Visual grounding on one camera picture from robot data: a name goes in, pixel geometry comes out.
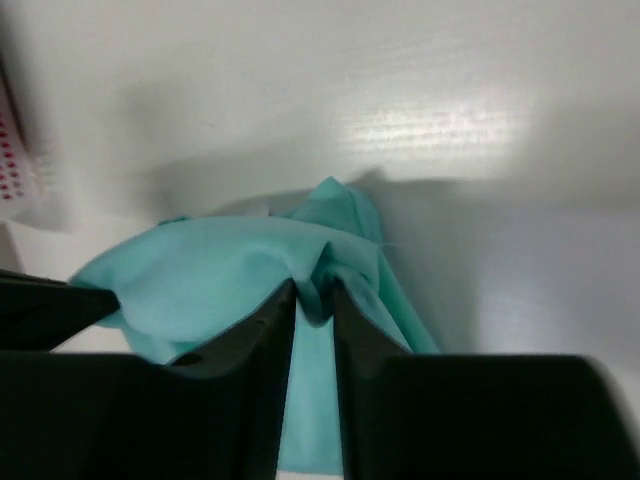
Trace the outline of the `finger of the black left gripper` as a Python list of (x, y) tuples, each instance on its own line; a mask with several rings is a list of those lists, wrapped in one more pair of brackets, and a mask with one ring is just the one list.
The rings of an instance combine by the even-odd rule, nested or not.
[(118, 311), (110, 290), (1, 271), (1, 349), (51, 351)]

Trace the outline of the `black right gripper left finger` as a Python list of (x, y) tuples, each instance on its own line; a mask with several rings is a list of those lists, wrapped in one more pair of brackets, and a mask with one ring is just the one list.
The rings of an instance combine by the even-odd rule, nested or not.
[(166, 365), (1, 349), (5, 479), (272, 479), (295, 323), (281, 283)]

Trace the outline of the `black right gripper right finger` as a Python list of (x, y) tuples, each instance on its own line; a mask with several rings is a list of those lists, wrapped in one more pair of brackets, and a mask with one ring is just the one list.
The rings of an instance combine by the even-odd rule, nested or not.
[(635, 479), (639, 451), (605, 370), (575, 355), (418, 355), (336, 285), (348, 479)]

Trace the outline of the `teal t shirt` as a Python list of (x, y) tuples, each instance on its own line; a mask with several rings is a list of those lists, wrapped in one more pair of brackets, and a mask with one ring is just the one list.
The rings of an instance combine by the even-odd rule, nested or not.
[(340, 281), (394, 341), (415, 353), (437, 349), (383, 245), (371, 201), (330, 178), (283, 214), (162, 223), (93, 259), (71, 282), (114, 292), (120, 308), (105, 325), (121, 330), (137, 354), (164, 364), (248, 316), (293, 280), (299, 298), (279, 467), (338, 475), (333, 326), (323, 292)]

